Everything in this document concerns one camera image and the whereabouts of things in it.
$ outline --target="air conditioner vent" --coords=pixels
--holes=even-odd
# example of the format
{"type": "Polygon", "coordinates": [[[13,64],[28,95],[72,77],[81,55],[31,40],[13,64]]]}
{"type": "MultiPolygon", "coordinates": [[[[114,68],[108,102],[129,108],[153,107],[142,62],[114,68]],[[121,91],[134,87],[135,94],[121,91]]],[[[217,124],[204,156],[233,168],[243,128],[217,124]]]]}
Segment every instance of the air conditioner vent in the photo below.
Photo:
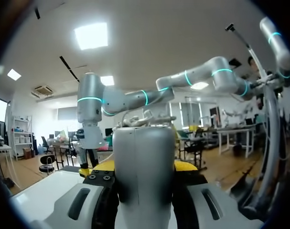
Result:
{"type": "Polygon", "coordinates": [[[31,92],[30,95],[31,95],[32,97],[34,97],[34,98],[37,98],[37,99],[40,98],[40,96],[39,96],[38,94],[33,93],[33,92],[31,92]]]}
{"type": "Polygon", "coordinates": [[[52,89],[49,86],[39,86],[34,89],[35,92],[41,95],[51,95],[53,93],[52,89]]]}

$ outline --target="ceiling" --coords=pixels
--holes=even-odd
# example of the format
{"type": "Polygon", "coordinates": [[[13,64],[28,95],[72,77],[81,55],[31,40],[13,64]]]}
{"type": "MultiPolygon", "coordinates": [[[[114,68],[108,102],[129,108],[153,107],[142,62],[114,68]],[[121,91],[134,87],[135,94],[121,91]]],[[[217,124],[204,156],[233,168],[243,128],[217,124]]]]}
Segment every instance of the ceiling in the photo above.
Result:
{"type": "MultiPolygon", "coordinates": [[[[0,88],[29,94],[48,85],[55,96],[77,91],[74,74],[113,75],[125,91],[155,89],[155,80],[193,68],[215,56],[237,58],[238,75],[252,74],[244,45],[225,27],[234,23],[251,44],[264,68],[273,69],[272,51],[259,30],[264,15],[247,0],[44,0],[41,18],[31,13],[3,57],[0,88]],[[80,50],[74,29],[107,22],[108,46],[80,50]],[[7,77],[13,68],[22,75],[7,77]]],[[[212,82],[201,92],[214,93],[212,82]]]]}

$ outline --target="black chair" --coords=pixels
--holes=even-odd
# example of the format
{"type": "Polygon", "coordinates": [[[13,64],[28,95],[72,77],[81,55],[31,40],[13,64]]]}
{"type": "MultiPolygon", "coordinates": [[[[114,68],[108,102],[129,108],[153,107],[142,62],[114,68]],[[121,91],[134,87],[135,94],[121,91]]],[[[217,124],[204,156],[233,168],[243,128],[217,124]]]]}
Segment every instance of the black chair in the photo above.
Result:
{"type": "Polygon", "coordinates": [[[69,166],[69,162],[68,162],[68,158],[70,157],[71,160],[72,160],[72,164],[74,166],[74,160],[73,158],[77,157],[77,152],[76,152],[76,149],[74,147],[74,144],[73,144],[73,138],[70,137],[68,139],[68,149],[65,150],[65,155],[66,155],[66,160],[67,160],[67,165],[69,166]]]}
{"type": "Polygon", "coordinates": [[[53,162],[55,162],[55,156],[54,155],[46,155],[41,157],[40,159],[42,166],[39,167],[39,170],[42,173],[49,174],[50,172],[54,171],[53,162]]]}
{"type": "Polygon", "coordinates": [[[47,144],[47,141],[45,139],[44,136],[42,136],[42,140],[43,140],[43,147],[46,147],[46,150],[44,151],[45,154],[47,154],[48,152],[53,153],[50,148],[49,145],[47,144]]]}
{"type": "Polygon", "coordinates": [[[203,129],[198,128],[194,138],[199,138],[199,140],[191,141],[190,146],[184,147],[184,151],[187,153],[193,153],[194,155],[194,165],[198,168],[199,171],[207,169],[207,167],[202,167],[202,152],[204,150],[204,139],[202,139],[203,129]]]}

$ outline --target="ceiling light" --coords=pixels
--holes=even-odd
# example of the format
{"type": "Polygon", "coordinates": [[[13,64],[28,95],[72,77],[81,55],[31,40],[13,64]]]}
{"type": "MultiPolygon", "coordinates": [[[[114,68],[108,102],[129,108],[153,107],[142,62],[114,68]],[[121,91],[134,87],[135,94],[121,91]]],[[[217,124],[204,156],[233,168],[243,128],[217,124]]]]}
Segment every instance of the ceiling light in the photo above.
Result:
{"type": "Polygon", "coordinates": [[[198,83],[195,83],[193,86],[191,86],[191,89],[202,90],[203,88],[207,86],[208,86],[208,83],[206,82],[198,82],[198,83]]]}
{"type": "Polygon", "coordinates": [[[100,80],[104,86],[112,86],[114,85],[114,79],[112,75],[109,76],[101,76],[100,80]]]}
{"type": "Polygon", "coordinates": [[[17,73],[16,71],[14,71],[13,69],[11,69],[11,70],[8,72],[7,76],[9,76],[11,79],[14,79],[14,80],[18,80],[18,79],[21,77],[21,75],[18,74],[18,73],[17,73]]]}
{"type": "Polygon", "coordinates": [[[75,29],[81,50],[107,46],[107,24],[96,23],[75,29]]]}

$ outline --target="yellow object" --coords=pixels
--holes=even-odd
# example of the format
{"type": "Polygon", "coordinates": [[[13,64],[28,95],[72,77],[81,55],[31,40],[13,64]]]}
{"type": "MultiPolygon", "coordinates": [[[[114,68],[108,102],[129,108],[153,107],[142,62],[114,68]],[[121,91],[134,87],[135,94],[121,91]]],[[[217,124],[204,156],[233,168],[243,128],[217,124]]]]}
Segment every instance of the yellow object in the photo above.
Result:
{"type": "Polygon", "coordinates": [[[174,166],[176,171],[191,171],[191,170],[198,170],[196,166],[192,165],[191,163],[185,161],[174,161],[174,166]]]}
{"type": "Polygon", "coordinates": [[[189,126],[189,131],[196,131],[198,129],[197,125],[190,125],[189,126]]]}
{"type": "Polygon", "coordinates": [[[81,168],[81,169],[79,169],[79,174],[82,177],[87,177],[91,173],[92,173],[92,169],[91,168],[81,168]]]}
{"type": "Polygon", "coordinates": [[[114,171],[114,161],[109,160],[96,165],[93,170],[114,171]]]}
{"type": "MultiPolygon", "coordinates": [[[[174,166],[177,171],[191,171],[198,170],[196,166],[184,161],[174,161],[174,166]]],[[[109,160],[101,163],[93,168],[93,170],[114,171],[114,161],[109,160]]]]}

